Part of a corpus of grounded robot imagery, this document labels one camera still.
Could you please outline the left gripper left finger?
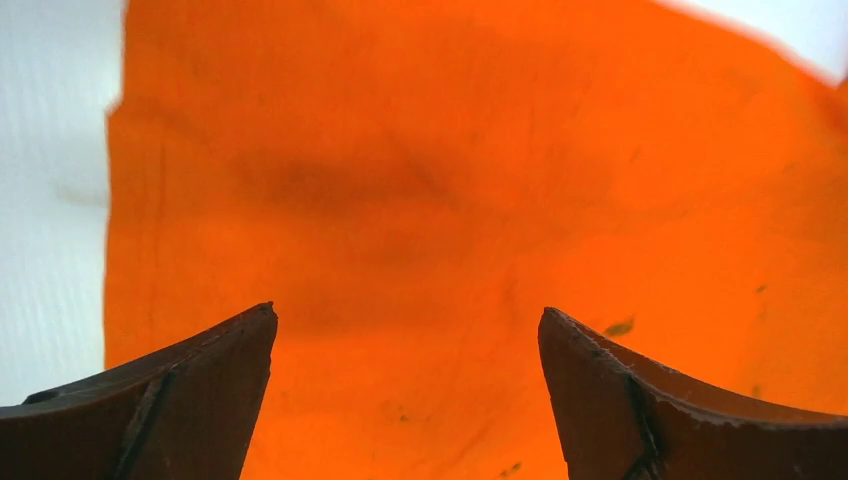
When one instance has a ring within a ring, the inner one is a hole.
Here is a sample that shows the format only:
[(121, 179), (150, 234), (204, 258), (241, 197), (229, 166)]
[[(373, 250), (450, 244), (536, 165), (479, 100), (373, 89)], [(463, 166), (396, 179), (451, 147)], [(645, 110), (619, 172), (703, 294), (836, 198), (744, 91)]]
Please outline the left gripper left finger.
[(271, 368), (270, 303), (1, 411), (1, 475), (237, 479)]

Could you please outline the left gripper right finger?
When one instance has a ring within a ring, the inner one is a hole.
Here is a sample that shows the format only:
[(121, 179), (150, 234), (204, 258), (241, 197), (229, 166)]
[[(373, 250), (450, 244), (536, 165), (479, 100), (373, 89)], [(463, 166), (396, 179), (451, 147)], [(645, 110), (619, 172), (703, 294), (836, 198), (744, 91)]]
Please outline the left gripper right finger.
[(547, 308), (539, 353), (572, 479), (843, 480), (847, 420), (697, 380)]

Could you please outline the orange t shirt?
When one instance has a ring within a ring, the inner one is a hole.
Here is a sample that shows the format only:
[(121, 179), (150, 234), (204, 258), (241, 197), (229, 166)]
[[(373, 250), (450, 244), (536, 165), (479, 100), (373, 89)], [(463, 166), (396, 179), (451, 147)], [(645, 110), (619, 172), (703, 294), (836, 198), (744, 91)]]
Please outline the orange t shirt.
[(133, 1), (105, 356), (270, 301), (248, 479), (557, 479), (553, 306), (847, 410), (847, 94), (652, 1)]

